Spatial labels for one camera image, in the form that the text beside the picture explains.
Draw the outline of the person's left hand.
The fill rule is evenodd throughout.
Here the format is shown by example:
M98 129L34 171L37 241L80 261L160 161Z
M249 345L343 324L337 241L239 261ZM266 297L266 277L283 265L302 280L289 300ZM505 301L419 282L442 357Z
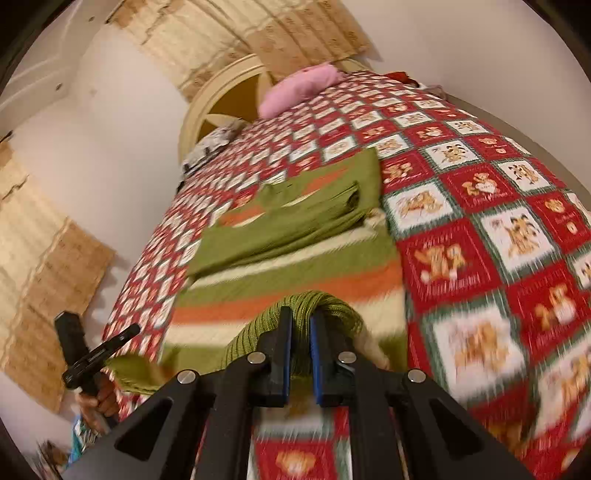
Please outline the person's left hand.
M96 394L83 391L75 392L75 399L80 415L88 427L99 434L110 430L108 420L118 420L119 404L115 393L115 385L109 377L99 372L94 377Z

